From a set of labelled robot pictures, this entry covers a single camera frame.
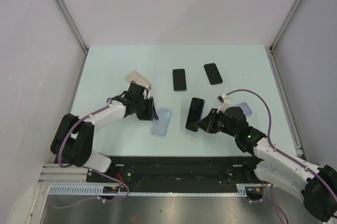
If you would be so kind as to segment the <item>light blue phone case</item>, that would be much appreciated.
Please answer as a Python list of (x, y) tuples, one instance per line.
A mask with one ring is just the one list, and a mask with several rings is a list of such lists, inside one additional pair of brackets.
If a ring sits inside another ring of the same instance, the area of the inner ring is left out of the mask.
[(170, 125), (172, 111), (169, 109), (160, 108), (157, 111), (158, 119), (153, 121), (150, 131), (152, 136), (164, 138), (167, 135), (168, 127)]

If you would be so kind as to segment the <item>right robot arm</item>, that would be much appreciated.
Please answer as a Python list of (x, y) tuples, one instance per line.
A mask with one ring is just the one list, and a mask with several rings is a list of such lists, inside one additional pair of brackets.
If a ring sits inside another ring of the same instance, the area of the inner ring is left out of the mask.
[(266, 134), (249, 125), (239, 107), (213, 108), (195, 125), (210, 134), (234, 137), (238, 148), (251, 154), (253, 164), (243, 169), (246, 181), (259, 179), (286, 191), (321, 222), (336, 216), (336, 170), (331, 166), (311, 164), (271, 143)]

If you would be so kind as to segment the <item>black phone blue edge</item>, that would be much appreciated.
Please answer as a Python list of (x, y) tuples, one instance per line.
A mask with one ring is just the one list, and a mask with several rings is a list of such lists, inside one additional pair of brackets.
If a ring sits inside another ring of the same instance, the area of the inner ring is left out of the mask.
[(193, 97), (190, 103), (189, 112), (186, 119), (185, 128), (192, 132), (197, 132), (198, 127), (195, 125), (201, 119), (205, 100)]

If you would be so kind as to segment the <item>purple phone case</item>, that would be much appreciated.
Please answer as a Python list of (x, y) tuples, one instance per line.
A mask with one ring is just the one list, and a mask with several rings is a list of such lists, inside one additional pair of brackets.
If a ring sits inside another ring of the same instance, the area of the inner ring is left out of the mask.
[(252, 114), (252, 111), (247, 103), (239, 103), (237, 105), (234, 105), (234, 107), (241, 108), (245, 116), (250, 116)]

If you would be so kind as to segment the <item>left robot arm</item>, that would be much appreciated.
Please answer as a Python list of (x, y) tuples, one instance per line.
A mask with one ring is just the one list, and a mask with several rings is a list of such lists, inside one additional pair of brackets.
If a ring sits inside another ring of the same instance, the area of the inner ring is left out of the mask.
[(95, 170), (104, 181), (116, 177), (116, 168), (104, 154), (93, 150), (94, 135), (111, 123), (135, 114), (143, 121), (158, 120), (154, 99), (147, 86), (130, 83), (128, 90), (109, 97), (106, 104), (83, 117), (63, 116), (51, 143), (51, 152), (62, 168), (69, 166)]

